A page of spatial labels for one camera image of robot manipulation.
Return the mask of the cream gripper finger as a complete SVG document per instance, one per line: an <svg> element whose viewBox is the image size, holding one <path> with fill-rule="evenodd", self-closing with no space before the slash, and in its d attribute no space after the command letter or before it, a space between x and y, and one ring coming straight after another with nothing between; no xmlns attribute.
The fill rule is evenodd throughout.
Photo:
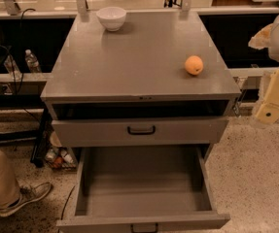
<svg viewBox="0 0 279 233"><path fill-rule="evenodd" d="M261 29L256 35L254 35L248 43L248 46L255 50L268 49L271 47L270 33L272 23Z"/></svg>
<svg viewBox="0 0 279 233"><path fill-rule="evenodd" d="M263 74L254 118L263 124L272 124L279 119L279 68Z"/></svg>

